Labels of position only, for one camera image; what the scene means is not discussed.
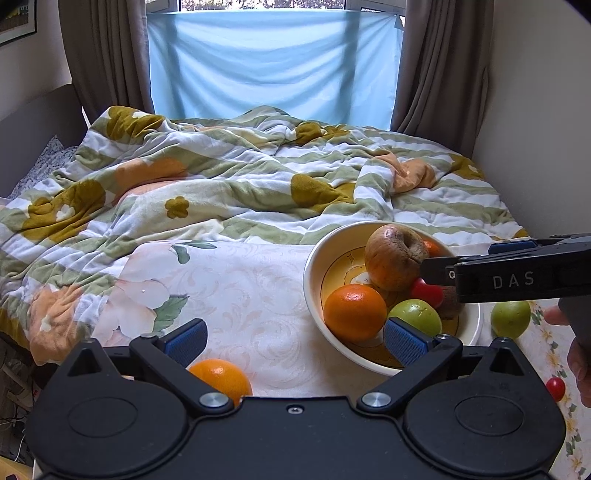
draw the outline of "cable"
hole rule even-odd
[[[18,460],[18,458],[21,456],[22,441],[24,439],[25,439],[25,432],[22,433],[21,444],[18,446],[18,453],[17,453],[17,456],[13,460],[14,462],[16,462]]]
[[[12,418],[6,419],[4,417],[0,417],[0,420],[6,420],[6,421],[10,421],[10,422],[19,421],[27,416],[27,414],[25,413],[22,417],[17,417],[18,407],[17,407],[17,404],[15,404],[15,403],[13,403],[13,405],[14,405],[14,415],[12,415]]]

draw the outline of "finger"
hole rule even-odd
[[[591,398],[591,378],[577,382],[577,388],[581,392],[581,397]]]
[[[544,310],[544,320],[551,325],[569,325],[568,318],[560,311],[558,305]]]
[[[586,355],[583,352],[583,348],[577,342],[577,339],[573,340],[570,344],[569,354],[566,356],[566,361],[569,364],[569,368],[574,373],[577,382],[582,382],[587,376],[589,366],[587,365]]]

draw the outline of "tree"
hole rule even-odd
[[[345,8],[345,0],[181,0],[181,10],[226,10],[229,8]]]

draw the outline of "fruit bowl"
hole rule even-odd
[[[365,244],[379,227],[393,223],[370,221],[340,227],[314,247],[304,267],[304,298],[324,337],[356,364],[390,377],[400,372],[402,366],[386,349],[381,332],[366,342],[342,342],[324,324],[322,311],[326,298],[338,287],[349,283],[371,284],[363,263]],[[432,236],[416,228],[412,230],[439,246],[445,254],[453,256],[445,245]],[[386,300],[388,311],[393,305],[409,298],[397,293],[382,296]],[[464,345],[475,345],[483,325],[480,304],[466,304],[458,317],[442,323],[443,333],[458,337]]]

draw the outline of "kiwi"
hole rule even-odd
[[[457,301],[456,288],[455,287],[441,287],[443,290],[443,302],[439,305],[437,313],[441,317],[441,320],[450,320],[457,317],[464,304]]]

